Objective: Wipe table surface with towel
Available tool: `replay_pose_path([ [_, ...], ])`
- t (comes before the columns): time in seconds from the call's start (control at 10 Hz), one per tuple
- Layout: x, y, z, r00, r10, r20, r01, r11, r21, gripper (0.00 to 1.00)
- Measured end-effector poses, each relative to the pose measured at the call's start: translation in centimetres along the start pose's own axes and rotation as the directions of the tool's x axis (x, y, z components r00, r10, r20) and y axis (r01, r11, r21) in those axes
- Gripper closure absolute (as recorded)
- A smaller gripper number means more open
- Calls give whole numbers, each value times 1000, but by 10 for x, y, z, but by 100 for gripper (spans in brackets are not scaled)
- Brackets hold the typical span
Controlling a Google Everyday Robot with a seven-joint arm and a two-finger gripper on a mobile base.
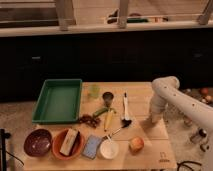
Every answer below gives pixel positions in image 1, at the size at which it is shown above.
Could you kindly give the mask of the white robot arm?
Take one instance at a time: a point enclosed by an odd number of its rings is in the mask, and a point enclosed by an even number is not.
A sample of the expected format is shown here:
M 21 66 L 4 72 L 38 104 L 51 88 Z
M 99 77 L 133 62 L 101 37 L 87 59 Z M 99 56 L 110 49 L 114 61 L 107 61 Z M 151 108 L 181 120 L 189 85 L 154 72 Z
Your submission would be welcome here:
M 160 121 L 168 103 L 173 104 L 209 135 L 209 150 L 202 164 L 202 171 L 213 171 L 213 107 L 179 91 L 180 82 L 175 76 L 154 79 L 154 92 L 150 100 L 150 118 L 153 124 Z

